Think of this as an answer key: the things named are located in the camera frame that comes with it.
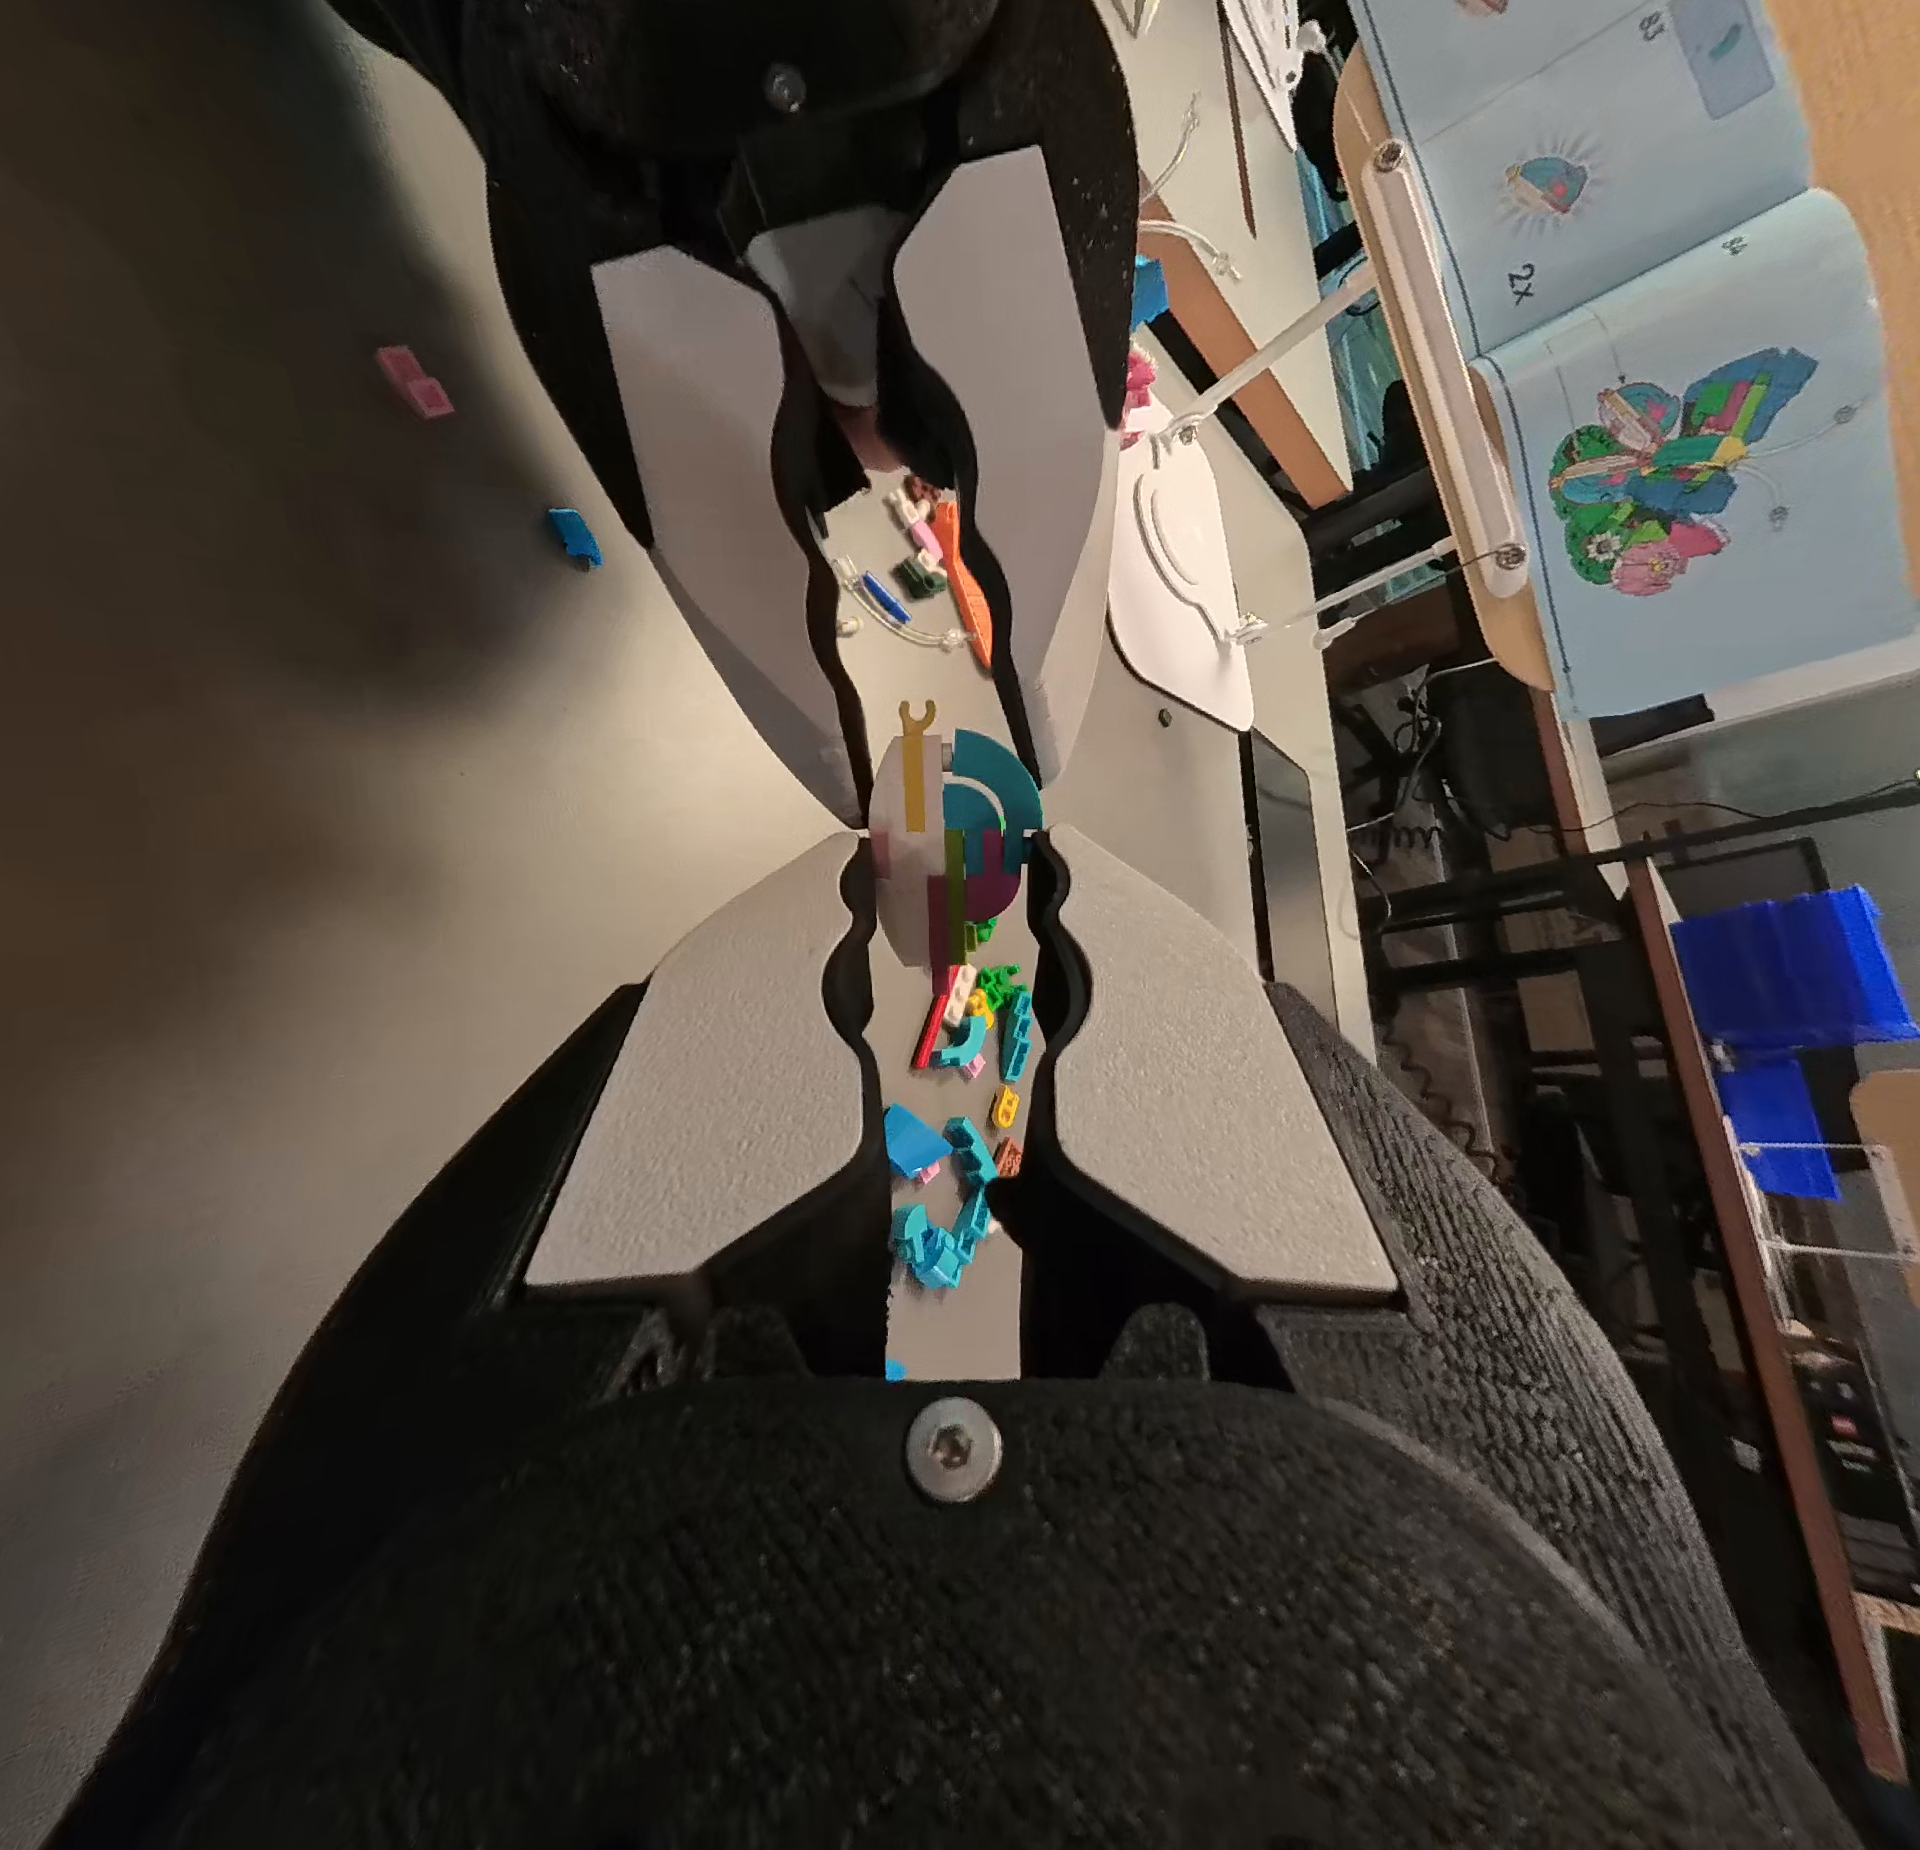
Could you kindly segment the orange curved lego piece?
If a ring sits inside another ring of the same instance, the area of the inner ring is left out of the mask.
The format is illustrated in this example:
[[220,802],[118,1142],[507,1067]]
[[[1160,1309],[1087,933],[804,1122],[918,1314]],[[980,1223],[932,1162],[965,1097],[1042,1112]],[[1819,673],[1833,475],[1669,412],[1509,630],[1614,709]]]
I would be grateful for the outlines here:
[[946,588],[955,606],[955,615],[971,640],[974,660],[994,673],[994,615],[986,594],[963,557],[963,513],[955,497],[942,496],[930,513],[930,528],[938,542],[938,554],[946,575]]

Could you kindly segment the open lego instruction booklet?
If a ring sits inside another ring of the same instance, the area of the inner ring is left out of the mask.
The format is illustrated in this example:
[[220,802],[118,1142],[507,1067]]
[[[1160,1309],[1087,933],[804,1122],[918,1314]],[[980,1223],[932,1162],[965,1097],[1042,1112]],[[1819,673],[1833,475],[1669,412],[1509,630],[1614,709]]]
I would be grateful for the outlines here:
[[1885,333],[1767,0],[1348,0],[1572,717],[1916,631]]

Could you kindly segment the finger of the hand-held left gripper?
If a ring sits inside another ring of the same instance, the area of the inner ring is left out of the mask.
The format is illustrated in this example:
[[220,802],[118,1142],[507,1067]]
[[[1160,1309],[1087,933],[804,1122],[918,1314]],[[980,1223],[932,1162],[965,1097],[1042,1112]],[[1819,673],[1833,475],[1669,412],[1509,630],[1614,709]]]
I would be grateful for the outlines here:
[[895,300],[938,382],[967,562],[1004,593],[1001,706],[1052,784],[1100,663],[1118,450],[1040,148],[952,170],[895,253]]
[[674,247],[596,261],[648,554],[761,741],[844,824],[871,763],[804,510],[820,399],[772,297]]

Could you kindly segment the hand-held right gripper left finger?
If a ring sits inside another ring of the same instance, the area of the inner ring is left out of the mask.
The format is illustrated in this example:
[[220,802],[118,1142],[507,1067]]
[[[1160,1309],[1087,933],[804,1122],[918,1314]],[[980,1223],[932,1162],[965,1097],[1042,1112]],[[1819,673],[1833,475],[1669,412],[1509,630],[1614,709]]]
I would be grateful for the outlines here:
[[[745,889],[656,965],[524,1271],[552,1296],[650,1288],[801,1307],[886,1212],[865,1069],[827,971],[865,965],[852,831]],[[852,1218],[852,1236],[834,1227]]]

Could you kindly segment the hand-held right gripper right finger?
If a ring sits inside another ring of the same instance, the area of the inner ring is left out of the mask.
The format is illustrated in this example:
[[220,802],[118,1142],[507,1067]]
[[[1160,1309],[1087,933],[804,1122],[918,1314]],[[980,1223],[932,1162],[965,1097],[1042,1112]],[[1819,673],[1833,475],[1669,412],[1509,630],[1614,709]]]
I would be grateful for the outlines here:
[[1256,961],[1078,828],[1031,877],[1029,1159],[1205,1288],[1388,1305],[1399,1272]]

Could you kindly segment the pile of loose lego pieces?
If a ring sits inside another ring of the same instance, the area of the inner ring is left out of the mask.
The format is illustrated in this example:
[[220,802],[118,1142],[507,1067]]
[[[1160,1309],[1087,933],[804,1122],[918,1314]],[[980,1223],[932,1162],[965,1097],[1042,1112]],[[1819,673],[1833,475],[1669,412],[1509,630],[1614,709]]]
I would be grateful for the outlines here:
[[[942,496],[907,471],[880,471],[827,519],[837,649],[860,705],[871,780],[900,702],[934,702],[942,730],[969,726],[1011,749],[927,521]],[[1022,1364],[1023,1260],[995,1209],[1019,1172],[1044,1044],[1023,891],[1026,877],[1012,906],[980,925],[946,972],[902,967],[874,927],[865,1041],[895,1204],[882,1237],[892,1379],[1000,1380]]]

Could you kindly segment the blue plastic bin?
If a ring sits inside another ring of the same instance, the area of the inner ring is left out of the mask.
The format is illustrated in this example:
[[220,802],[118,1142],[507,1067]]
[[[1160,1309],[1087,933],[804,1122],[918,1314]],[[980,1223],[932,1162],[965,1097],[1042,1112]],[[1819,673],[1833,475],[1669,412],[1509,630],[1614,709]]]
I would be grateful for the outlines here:
[[1861,885],[1683,918],[1669,935],[1699,1034],[1734,1052],[1918,1037]]
[[1797,1054],[1781,1052],[1720,1067],[1715,1092],[1746,1174],[1764,1195],[1809,1203],[1842,1198],[1830,1140]]

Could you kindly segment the white plastic stand base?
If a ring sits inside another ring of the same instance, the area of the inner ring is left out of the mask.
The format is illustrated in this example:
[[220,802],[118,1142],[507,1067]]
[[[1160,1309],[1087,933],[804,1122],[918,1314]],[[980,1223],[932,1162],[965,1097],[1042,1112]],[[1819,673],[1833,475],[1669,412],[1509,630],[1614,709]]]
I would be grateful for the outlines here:
[[1230,732],[1256,694],[1217,481],[1206,453],[1156,435],[1121,450],[1107,620],[1148,687]]

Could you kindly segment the multicoloured lego wing assembly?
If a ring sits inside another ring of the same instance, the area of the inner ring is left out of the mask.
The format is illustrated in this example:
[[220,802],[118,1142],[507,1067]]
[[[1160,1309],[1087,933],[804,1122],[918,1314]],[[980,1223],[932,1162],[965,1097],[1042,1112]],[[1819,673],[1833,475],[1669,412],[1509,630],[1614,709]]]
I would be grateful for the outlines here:
[[898,706],[868,813],[876,922],[897,960],[946,972],[980,925],[1022,891],[1044,796],[1019,755],[991,732],[942,730],[934,702]]

